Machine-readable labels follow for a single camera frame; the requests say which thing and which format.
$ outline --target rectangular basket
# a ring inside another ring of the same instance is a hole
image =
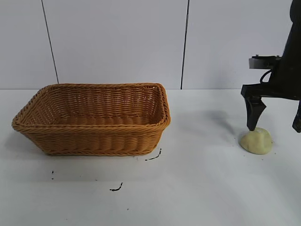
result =
[[[42,88],[12,127],[50,155],[143,155],[170,123],[162,85],[56,84]]]

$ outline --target basket side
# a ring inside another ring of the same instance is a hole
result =
[[[165,88],[161,85],[158,84],[158,86],[161,89],[161,95],[162,95],[162,107],[164,109],[164,119],[163,119],[163,127],[162,129],[165,129],[167,126],[169,126],[170,122],[171,122],[171,117],[170,117],[170,111],[169,111],[169,105],[168,105],[168,101],[167,101],[167,95],[166,95],[166,91]]]
[[[49,155],[128,156],[150,153],[158,144],[162,131],[136,134],[27,134]]]
[[[12,127],[22,132],[25,127],[33,125],[52,125],[59,117],[55,101],[49,94],[49,90],[55,85],[46,86],[40,89],[36,95],[22,108],[14,117]]]

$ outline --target dough ball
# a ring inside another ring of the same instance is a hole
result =
[[[239,144],[248,152],[254,154],[267,154],[272,150],[273,141],[268,131],[256,128],[244,135]]]

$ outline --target table surface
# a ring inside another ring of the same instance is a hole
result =
[[[263,100],[267,155],[238,145],[239,90],[168,90],[172,122],[149,155],[51,157],[10,126],[35,93],[0,90],[1,226],[301,225],[295,101]]]

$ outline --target black debris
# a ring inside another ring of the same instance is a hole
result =
[[[160,148],[160,152],[159,152],[159,154],[158,154],[156,157],[153,157],[153,158],[151,158],[151,159],[146,159],[146,161],[148,161],[148,160],[153,160],[153,159],[158,158],[158,157],[161,155],[161,150],[162,150],[162,148]]]
[[[119,187],[119,188],[117,188],[117,189],[110,189],[110,191],[112,191],[112,192],[119,191],[119,190],[121,189],[122,185],[123,185],[123,183],[121,182],[121,184],[120,184],[120,187]]]

